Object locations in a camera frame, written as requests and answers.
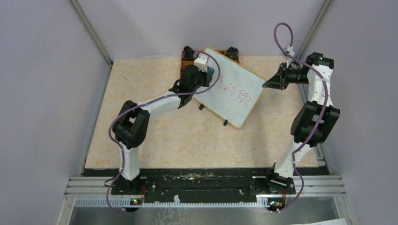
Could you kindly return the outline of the whiteboard with yellow frame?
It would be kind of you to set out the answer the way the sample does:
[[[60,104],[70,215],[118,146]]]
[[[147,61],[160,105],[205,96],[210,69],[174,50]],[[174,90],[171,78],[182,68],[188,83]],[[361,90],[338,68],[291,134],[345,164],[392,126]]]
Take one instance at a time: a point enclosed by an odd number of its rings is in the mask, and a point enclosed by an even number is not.
[[[206,48],[204,52],[216,59],[221,74],[217,77],[216,62],[209,58],[207,65],[214,69],[211,84],[215,86],[193,98],[232,126],[240,128],[263,93],[265,79],[212,48]]]

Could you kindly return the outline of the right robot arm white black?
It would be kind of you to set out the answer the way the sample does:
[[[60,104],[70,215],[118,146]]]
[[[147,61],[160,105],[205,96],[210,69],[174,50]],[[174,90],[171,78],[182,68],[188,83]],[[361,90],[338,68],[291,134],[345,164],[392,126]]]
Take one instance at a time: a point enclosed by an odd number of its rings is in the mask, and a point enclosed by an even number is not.
[[[296,62],[280,64],[277,73],[264,82],[264,88],[279,90],[284,90],[290,83],[308,84],[307,101],[291,126],[292,141],[264,180],[264,187],[268,192],[293,193],[294,167],[309,150],[325,142],[336,124],[340,110],[333,106],[330,97],[333,69],[333,59],[314,52],[307,56],[303,66]]]

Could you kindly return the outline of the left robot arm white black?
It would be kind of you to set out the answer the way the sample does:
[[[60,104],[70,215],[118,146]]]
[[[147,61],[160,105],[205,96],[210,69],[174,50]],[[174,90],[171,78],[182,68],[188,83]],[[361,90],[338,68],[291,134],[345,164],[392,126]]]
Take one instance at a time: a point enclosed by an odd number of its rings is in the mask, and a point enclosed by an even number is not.
[[[208,89],[213,79],[214,69],[207,66],[200,69],[195,65],[188,65],[182,69],[180,79],[161,97],[147,102],[135,103],[126,101],[118,117],[112,122],[112,138],[119,147],[121,167],[117,178],[122,181],[122,188],[129,194],[140,190],[138,179],[139,147],[144,142],[150,120],[172,110],[187,105],[198,89]]]

